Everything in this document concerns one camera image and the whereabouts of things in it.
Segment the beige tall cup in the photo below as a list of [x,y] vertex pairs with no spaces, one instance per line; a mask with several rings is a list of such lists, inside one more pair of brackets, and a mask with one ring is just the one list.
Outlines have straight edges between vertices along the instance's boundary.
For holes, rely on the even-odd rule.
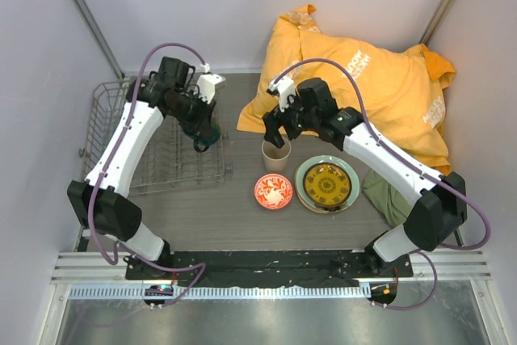
[[284,140],[284,144],[279,148],[268,141],[263,141],[261,151],[266,170],[271,173],[282,172],[287,165],[291,149],[288,140]]

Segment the dark green mug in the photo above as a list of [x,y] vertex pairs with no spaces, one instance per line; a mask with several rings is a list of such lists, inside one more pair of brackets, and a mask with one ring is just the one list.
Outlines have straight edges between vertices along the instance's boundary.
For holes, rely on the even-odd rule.
[[221,137],[221,131],[217,126],[204,128],[193,137],[193,147],[197,153],[206,152]]

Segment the white orange patterned bowl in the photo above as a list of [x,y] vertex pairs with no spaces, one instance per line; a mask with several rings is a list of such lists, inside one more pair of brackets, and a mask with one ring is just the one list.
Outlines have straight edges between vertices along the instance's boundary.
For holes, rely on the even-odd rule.
[[290,203],[293,197],[293,187],[283,175],[264,175],[254,186],[254,197],[262,207],[279,210]]

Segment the yellow patterned plate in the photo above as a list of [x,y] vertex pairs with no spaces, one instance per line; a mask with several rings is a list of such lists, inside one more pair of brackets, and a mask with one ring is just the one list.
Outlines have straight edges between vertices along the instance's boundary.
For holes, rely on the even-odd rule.
[[323,208],[337,208],[351,195],[351,178],[341,167],[330,162],[312,165],[302,179],[308,197]]

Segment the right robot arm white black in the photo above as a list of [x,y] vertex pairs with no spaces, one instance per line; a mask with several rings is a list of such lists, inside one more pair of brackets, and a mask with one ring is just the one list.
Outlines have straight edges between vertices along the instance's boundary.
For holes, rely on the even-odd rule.
[[385,275],[396,260],[415,250],[433,251],[466,221],[461,176],[444,176],[420,164],[367,124],[361,112],[338,107],[320,78],[295,84],[283,77],[271,82],[267,93],[277,96],[278,103],[263,115],[265,141],[280,148],[284,145],[282,132],[291,140],[305,131],[316,133],[324,142],[368,165],[410,205],[410,214],[401,225],[365,247],[364,264],[372,275]]

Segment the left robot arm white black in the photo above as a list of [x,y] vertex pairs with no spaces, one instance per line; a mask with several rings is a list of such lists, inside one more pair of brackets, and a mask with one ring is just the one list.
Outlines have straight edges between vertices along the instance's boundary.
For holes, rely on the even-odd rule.
[[221,132],[212,114],[216,90],[224,83],[225,78],[207,65],[196,75],[195,66],[163,57],[158,70],[130,83],[107,148],[86,178],[71,181],[67,188],[69,202],[92,238],[105,236],[124,245],[156,280],[171,272],[170,246],[145,226],[141,209],[128,199],[132,178],[149,141],[167,117],[176,119],[197,153],[218,142]]

